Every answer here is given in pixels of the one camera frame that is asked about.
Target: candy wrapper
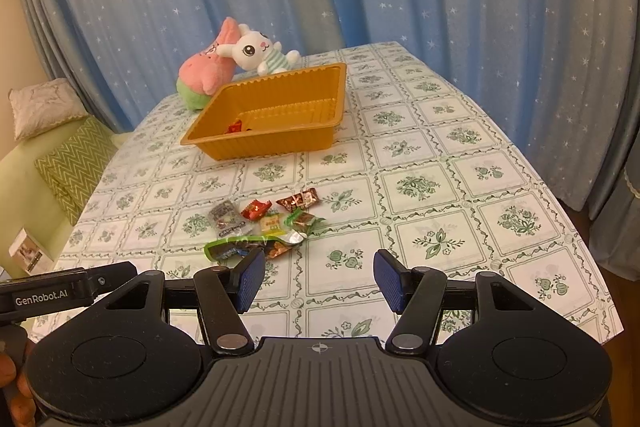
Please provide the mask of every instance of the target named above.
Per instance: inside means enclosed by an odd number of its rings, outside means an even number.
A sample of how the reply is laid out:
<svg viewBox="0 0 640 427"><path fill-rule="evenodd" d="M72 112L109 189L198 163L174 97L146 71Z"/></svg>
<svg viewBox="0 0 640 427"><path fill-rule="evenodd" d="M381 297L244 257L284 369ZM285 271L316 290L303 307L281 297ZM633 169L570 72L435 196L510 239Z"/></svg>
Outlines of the candy wrapper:
<svg viewBox="0 0 640 427"><path fill-rule="evenodd" d="M209 211L209 221L218 230L218 237L243 235L249 232L253 224L244 219L229 200L217 204Z"/></svg>
<svg viewBox="0 0 640 427"><path fill-rule="evenodd" d="M317 217L305 212L301 208L296 208L291 214L289 214L289 216L287 216L284 220L284 224L291 227L296 232L309 236L321 221L324 221L324 217Z"/></svg>
<svg viewBox="0 0 640 427"><path fill-rule="evenodd" d="M226 134L242 131L242 120L236 120L233 124L226 128Z"/></svg>
<svg viewBox="0 0 640 427"><path fill-rule="evenodd" d="M271 201L267 201L266 203L262 203L261 201L254 200L249 203L246 208L240 212L242 217L249 219L250 221L258 221L264 214L267 213L267 210L271 208Z"/></svg>
<svg viewBox="0 0 640 427"><path fill-rule="evenodd" d="M283 200L277 200L276 203L284 206L289 212L293 212L296 208L308 208L312 204L318 203L318 201L320 201L318 193L315 188L311 187Z"/></svg>
<svg viewBox="0 0 640 427"><path fill-rule="evenodd" d="M280 214L271 214L260 218L260 231L264 235L281 235L284 230L280 227Z"/></svg>
<svg viewBox="0 0 640 427"><path fill-rule="evenodd" d="M207 243L204 252L213 262L221 262L233 255L244 257L252 248L262 248L268 259L274 259L291 250L305 240L301 233L291 230L284 236L273 235L243 235L240 237L225 237Z"/></svg>

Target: screw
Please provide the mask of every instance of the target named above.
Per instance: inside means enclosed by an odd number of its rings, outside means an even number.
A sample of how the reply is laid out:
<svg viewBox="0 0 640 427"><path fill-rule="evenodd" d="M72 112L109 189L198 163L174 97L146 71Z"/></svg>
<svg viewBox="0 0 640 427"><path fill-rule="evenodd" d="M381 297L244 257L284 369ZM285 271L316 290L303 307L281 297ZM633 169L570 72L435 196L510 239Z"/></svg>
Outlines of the screw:
<svg viewBox="0 0 640 427"><path fill-rule="evenodd" d="M422 345L422 339L418 335L412 333L401 333L391 339L391 343L398 349L410 351L418 349Z"/></svg>
<svg viewBox="0 0 640 427"><path fill-rule="evenodd" d="M216 342L223 349L240 349L249 343L244 335L238 335L237 333L222 335L218 337Z"/></svg>

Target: tablecloth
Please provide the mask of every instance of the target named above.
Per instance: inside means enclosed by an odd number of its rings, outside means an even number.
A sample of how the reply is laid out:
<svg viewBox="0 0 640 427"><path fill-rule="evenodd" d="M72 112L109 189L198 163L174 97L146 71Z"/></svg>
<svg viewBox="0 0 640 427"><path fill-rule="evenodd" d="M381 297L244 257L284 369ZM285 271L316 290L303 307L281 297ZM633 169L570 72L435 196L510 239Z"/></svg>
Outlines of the tablecloth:
<svg viewBox="0 0 640 427"><path fill-rule="evenodd" d="M210 262L207 220L230 198L283 198L316 187L311 211L325 226L299 249L268 261L250 334L377 335L397 317L372 275L386 248L407 266L450 278L499 272L598 341L622 325L585 243L548 187L500 128L468 97L396 42L305 57L301 66L344 61L344 119L328 150L217 162L180 146L196 117L169 96L116 154L56 269L131 261L139 271L192 277ZM39 317L39 339L81 310ZM447 312L439 341L468 324ZM194 312L172 324L201 342Z"/></svg>

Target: sofa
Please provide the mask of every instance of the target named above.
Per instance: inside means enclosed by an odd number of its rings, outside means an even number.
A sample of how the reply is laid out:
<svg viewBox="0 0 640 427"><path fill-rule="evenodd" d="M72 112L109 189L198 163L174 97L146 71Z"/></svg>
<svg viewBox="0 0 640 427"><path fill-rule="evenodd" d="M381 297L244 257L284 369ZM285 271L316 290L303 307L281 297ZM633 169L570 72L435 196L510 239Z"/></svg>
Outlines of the sofa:
<svg viewBox="0 0 640 427"><path fill-rule="evenodd" d="M24 140L0 160L0 265L14 278L26 276L8 252L21 228L27 229L54 261L71 234L73 227L33 162L68 139L83 122L71 121ZM109 134L116 146L128 136Z"/></svg>

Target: hand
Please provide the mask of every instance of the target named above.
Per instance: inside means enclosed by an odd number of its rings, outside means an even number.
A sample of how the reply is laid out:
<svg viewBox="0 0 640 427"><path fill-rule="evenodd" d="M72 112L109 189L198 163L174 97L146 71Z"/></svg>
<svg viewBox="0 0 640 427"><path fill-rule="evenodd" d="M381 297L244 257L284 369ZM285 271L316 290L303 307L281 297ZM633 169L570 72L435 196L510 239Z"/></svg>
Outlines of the hand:
<svg viewBox="0 0 640 427"><path fill-rule="evenodd" d="M33 342L27 341L24 348L24 356L27 357L33 349ZM0 353L0 387L4 387L16 381L18 394L15 395L9 404L9 411L14 419L15 427L34 427L36 404L33 401L33 395L24 378L24 373L20 372L16 380L16 370L14 361L4 353Z"/></svg>

